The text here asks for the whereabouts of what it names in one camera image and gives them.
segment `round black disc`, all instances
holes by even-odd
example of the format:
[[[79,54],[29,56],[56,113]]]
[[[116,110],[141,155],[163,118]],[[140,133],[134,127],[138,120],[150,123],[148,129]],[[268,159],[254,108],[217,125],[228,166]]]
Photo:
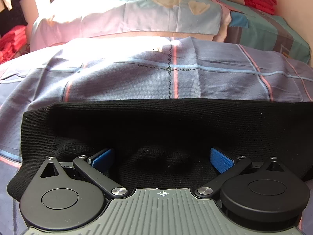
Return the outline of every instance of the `round black disc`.
[[[301,214],[309,189],[287,172],[263,171],[227,180],[220,196],[227,209],[247,220],[281,222]]]

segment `light blue stripe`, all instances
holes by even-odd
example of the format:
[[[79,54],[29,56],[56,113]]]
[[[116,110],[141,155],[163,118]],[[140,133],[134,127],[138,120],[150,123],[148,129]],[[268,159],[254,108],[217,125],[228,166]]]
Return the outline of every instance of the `light blue stripe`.
[[[16,161],[16,162],[20,162],[20,163],[22,162],[22,158],[20,156],[11,154],[1,149],[0,149],[0,155],[3,155],[6,158],[10,158],[11,160]]]
[[[242,48],[237,44],[237,47],[239,48],[239,50],[242,52],[242,54],[245,56],[245,58],[249,61],[250,65],[252,66],[252,68],[254,69],[254,71],[258,72],[256,67],[254,66],[254,64],[252,63],[251,59],[245,54],[245,52],[242,50]],[[262,87],[264,88],[266,94],[267,94],[267,99],[270,100],[270,91],[268,90],[267,86],[265,85],[265,83],[263,82],[263,80],[260,78],[260,75],[257,76],[258,81],[260,82],[260,84],[262,85]]]
[[[168,68],[167,63],[162,63],[162,62],[154,62],[154,61],[149,61],[149,60],[144,60],[144,59],[129,59],[126,61],[121,61],[121,62],[113,62],[113,63],[128,63],[128,62],[136,62],[136,63],[141,63],[140,65],[144,66],[159,66],[164,69]],[[202,69],[205,71],[212,71],[212,72],[225,72],[225,73],[247,73],[247,74],[253,74],[253,75],[259,75],[259,76],[271,76],[275,74],[281,74],[286,76],[287,78],[293,78],[293,79],[302,79],[302,80],[307,80],[310,82],[313,82],[313,79],[310,78],[305,78],[305,77],[298,77],[298,76],[293,76],[290,74],[285,73],[284,71],[274,71],[270,73],[263,73],[263,72],[258,72],[254,70],[239,70],[239,69],[225,69],[225,68],[217,68],[217,67],[209,67],[209,66],[202,66],[198,64],[191,64],[191,65],[175,65],[176,68],[186,68],[186,69]]]

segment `bed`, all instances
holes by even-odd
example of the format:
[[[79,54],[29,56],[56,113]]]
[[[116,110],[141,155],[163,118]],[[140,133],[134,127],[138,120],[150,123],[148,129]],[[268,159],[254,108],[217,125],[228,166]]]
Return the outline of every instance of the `bed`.
[[[152,0],[75,0],[75,2],[67,2],[66,4],[56,0],[51,4],[46,14],[40,15],[36,20],[32,30],[30,49],[35,51],[63,44],[78,37],[193,36],[198,39],[242,44],[263,51],[276,51],[288,58],[309,63],[310,47],[308,43],[282,17],[271,16],[265,12],[227,0],[219,0],[222,2],[219,4],[224,15],[222,17],[222,12],[219,12],[220,15],[213,12],[218,10],[217,0],[196,1],[209,4],[210,9],[203,13],[203,18],[210,18],[210,24],[199,19],[199,16],[197,17],[197,25],[194,24],[195,19],[185,22],[185,19],[189,18],[190,15],[187,13],[180,15],[185,8],[184,5],[181,5],[183,2],[178,3],[178,10],[169,15],[168,22],[160,22],[157,18],[153,18],[153,15],[159,13],[158,9],[155,8],[155,3],[158,3],[157,0],[154,3]],[[225,8],[224,5],[235,8],[237,12],[231,11],[230,14],[227,14],[229,13],[228,8]],[[129,16],[122,16],[122,11],[126,7],[130,10],[131,6],[146,6],[152,18],[148,19],[144,15],[140,15],[137,9],[133,7],[133,12],[137,13],[137,19],[129,21]],[[119,23],[110,20],[113,18],[113,14],[115,17],[119,15]]]
[[[273,51],[192,37],[78,38],[13,59],[0,69],[0,168],[6,179],[14,176],[22,161],[23,113],[55,102],[168,98],[310,102],[313,97],[313,70],[303,62]],[[7,194],[6,183],[1,183],[0,196],[7,208],[0,212],[0,220],[12,218],[8,212],[14,216],[13,226],[1,224],[3,235],[21,231],[25,225],[18,202]],[[301,224],[308,235],[310,211],[308,207]]]

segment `metal screw head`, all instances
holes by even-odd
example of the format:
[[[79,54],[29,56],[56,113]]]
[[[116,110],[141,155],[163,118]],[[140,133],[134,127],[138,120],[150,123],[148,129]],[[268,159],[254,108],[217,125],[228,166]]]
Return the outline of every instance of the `metal screw head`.
[[[210,187],[200,187],[198,189],[198,193],[202,194],[202,195],[209,195],[209,194],[213,193],[213,189]]]
[[[114,195],[123,195],[127,193],[127,189],[124,187],[117,187],[112,190],[112,194]]]

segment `hanging clothes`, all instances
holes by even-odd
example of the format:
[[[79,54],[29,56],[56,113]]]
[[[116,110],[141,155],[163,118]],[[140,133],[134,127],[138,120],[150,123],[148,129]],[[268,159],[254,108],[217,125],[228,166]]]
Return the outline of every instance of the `hanging clothes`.
[[[11,0],[12,9],[9,10],[6,6],[4,6],[5,8],[3,11],[1,11],[2,4],[0,3],[0,36],[3,36],[17,25],[27,26],[27,22],[19,2],[20,0]]]

